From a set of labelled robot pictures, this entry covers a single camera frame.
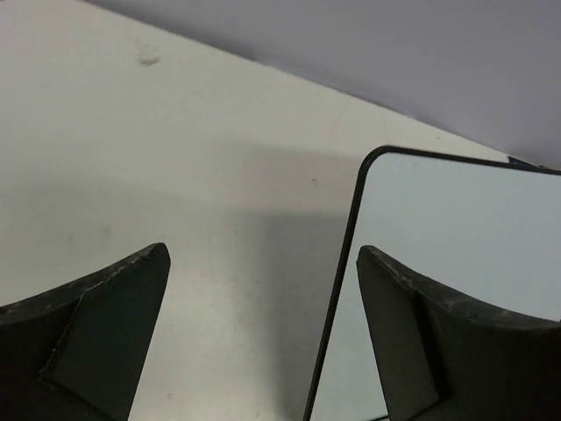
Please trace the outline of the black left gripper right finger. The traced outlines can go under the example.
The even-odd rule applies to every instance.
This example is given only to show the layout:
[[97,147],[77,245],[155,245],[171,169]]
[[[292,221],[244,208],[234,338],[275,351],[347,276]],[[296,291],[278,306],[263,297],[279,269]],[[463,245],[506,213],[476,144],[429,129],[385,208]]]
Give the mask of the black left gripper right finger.
[[559,322],[482,302],[374,246],[357,271],[391,419],[559,419]]

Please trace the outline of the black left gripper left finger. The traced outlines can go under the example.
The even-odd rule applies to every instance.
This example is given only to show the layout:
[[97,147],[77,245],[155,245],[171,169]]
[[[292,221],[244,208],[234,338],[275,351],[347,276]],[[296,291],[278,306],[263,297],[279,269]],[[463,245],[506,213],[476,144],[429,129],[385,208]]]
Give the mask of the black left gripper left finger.
[[154,243],[2,306],[1,418],[128,419],[169,271]]

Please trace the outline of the black framed whiteboard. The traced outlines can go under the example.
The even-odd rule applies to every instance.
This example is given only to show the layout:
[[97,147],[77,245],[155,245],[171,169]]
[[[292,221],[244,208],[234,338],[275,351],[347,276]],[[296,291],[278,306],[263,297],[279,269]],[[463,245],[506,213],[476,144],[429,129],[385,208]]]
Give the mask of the black framed whiteboard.
[[560,318],[558,171],[379,147],[359,170],[307,420],[387,416],[359,291],[362,246],[479,300]]

